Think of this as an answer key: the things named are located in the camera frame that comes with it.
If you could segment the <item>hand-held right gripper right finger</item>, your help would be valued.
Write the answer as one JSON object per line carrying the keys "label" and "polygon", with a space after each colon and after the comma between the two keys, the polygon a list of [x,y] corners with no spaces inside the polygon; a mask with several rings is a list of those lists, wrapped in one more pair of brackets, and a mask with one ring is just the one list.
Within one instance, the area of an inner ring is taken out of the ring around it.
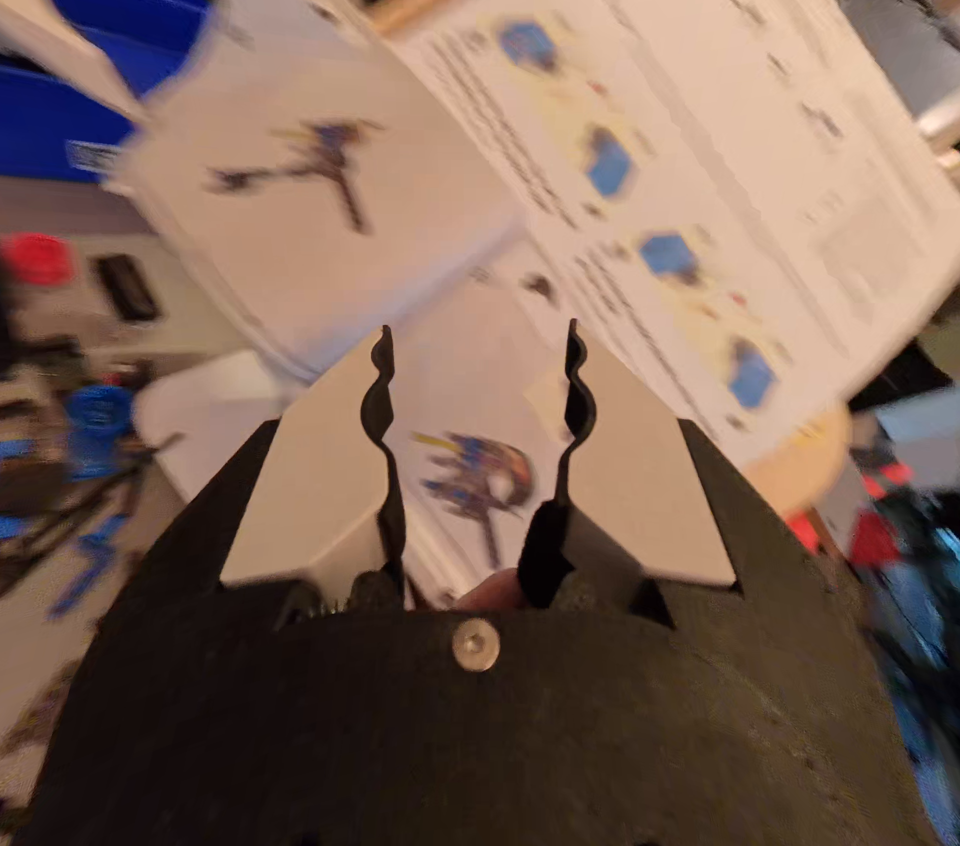
{"label": "hand-held right gripper right finger", "polygon": [[687,427],[578,320],[563,361],[570,440],[526,533],[528,604],[586,595],[612,610],[666,610],[660,581],[735,592],[738,576]]}

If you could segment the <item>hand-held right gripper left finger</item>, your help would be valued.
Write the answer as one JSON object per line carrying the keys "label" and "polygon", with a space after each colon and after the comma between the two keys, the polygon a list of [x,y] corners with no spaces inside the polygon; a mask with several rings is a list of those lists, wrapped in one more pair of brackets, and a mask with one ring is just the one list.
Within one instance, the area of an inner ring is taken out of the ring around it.
{"label": "hand-held right gripper left finger", "polygon": [[358,578],[405,600],[406,519],[397,461],[391,329],[361,340],[283,412],[220,572],[225,588],[294,580],[329,608]]}

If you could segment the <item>grey desk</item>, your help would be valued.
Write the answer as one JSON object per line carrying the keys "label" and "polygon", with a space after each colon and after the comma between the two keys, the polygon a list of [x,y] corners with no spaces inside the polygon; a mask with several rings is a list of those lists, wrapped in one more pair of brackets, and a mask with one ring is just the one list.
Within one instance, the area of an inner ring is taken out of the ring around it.
{"label": "grey desk", "polygon": [[[28,339],[76,336],[93,375],[108,365],[150,360],[158,378],[210,360],[241,355],[253,361],[249,344],[189,276],[179,258],[159,239],[132,203],[97,184],[2,177],[2,237],[39,233],[67,240],[76,255],[75,278],[63,288],[27,290],[21,301],[20,329]],[[128,254],[142,266],[151,294],[161,308],[151,324],[122,324],[91,272],[90,260]],[[139,503],[117,537],[113,565],[78,606],[61,619],[48,619],[51,607],[82,571],[86,559],[74,542],[54,552],[1,604],[2,798],[24,804],[42,766],[54,699],[34,728],[36,740],[8,737],[42,698],[86,654],[98,621],[111,608],[140,555],[186,506],[166,468],[152,465]]]}

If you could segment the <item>white rounded board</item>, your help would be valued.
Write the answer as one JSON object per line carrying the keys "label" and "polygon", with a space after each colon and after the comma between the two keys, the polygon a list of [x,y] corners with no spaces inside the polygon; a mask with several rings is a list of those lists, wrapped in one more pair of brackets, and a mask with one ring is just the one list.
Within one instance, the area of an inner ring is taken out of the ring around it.
{"label": "white rounded board", "polygon": [[255,351],[241,349],[153,381],[135,399],[134,426],[143,442],[160,448],[158,465],[188,504],[306,388]]}

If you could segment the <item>blue angled beam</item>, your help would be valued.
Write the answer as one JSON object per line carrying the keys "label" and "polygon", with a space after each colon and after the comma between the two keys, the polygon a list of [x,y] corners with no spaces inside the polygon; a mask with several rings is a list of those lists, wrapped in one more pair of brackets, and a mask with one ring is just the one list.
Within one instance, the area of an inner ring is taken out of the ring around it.
{"label": "blue angled beam", "polygon": [[116,535],[126,526],[130,517],[129,512],[116,513],[105,519],[93,532],[78,538],[78,553],[85,565],[48,610],[47,620],[57,622],[67,616],[112,569],[118,555]]}

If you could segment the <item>blue toy wheel hub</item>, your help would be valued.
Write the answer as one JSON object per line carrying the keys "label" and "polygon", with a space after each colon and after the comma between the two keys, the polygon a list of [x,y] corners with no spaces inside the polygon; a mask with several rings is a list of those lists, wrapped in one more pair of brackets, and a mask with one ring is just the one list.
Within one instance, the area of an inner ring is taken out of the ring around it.
{"label": "blue toy wheel hub", "polygon": [[72,481],[118,472],[119,443],[131,428],[134,401],[131,390],[114,385],[88,385],[67,396],[66,462]]}

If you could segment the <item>black curved panel piece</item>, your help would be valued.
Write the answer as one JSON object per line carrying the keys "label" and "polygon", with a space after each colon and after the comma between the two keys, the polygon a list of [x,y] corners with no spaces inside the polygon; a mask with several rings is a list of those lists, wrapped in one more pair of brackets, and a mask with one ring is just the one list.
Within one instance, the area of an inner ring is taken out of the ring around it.
{"label": "black curved panel piece", "polygon": [[121,323],[145,326],[162,318],[162,307],[134,256],[126,252],[96,255],[90,267]]}

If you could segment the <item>scattered black toy beams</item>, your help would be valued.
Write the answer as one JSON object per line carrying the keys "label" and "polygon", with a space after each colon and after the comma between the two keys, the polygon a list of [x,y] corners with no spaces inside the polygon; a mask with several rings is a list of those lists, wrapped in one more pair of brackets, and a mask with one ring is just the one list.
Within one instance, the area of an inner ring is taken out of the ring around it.
{"label": "scattered black toy beams", "polygon": [[78,556],[79,574],[85,565],[79,538],[116,513],[130,513],[129,520],[134,516],[147,474],[161,454],[135,431],[132,410],[130,429],[119,443],[118,471],[72,481],[66,462],[67,397],[89,385],[114,385],[136,398],[158,376],[150,357],[114,357],[92,371],[74,336],[25,339],[2,329],[2,384],[34,383],[22,394],[2,392],[2,425],[22,429],[2,435],[3,598],[68,548]]}

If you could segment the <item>red toy wheel hub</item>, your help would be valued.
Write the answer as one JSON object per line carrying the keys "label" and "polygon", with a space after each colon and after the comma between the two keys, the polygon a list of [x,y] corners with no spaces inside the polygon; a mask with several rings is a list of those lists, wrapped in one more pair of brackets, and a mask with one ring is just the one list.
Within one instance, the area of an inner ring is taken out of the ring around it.
{"label": "red toy wheel hub", "polygon": [[37,232],[18,232],[2,238],[2,260],[19,283],[58,288],[75,278],[74,254],[66,240]]}

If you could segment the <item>blue storage bin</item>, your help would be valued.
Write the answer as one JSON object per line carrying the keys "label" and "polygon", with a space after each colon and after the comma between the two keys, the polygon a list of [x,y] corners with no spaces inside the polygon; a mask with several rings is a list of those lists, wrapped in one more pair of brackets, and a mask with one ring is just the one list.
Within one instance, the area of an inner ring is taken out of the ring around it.
{"label": "blue storage bin", "polygon": [[96,182],[210,1],[2,0],[2,174]]}

